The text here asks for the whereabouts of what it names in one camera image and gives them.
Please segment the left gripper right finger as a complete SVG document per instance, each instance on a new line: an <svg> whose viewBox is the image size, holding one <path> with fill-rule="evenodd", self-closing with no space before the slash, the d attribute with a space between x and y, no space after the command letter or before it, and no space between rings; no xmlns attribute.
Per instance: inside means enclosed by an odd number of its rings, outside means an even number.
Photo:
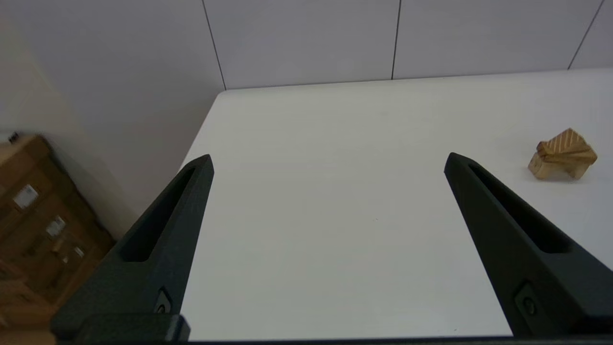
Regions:
<svg viewBox="0 0 613 345"><path fill-rule="evenodd" d="M514 336L612 336L610 268L476 161L444 174Z"/></svg>

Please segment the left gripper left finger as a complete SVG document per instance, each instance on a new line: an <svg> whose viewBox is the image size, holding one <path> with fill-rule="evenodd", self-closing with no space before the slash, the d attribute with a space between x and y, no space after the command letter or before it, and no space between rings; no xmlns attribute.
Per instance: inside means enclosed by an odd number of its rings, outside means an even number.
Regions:
<svg viewBox="0 0 613 345"><path fill-rule="evenodd" d="M57 342L186 342L181 315L215 174L186 164L52 318Z"/></svg>

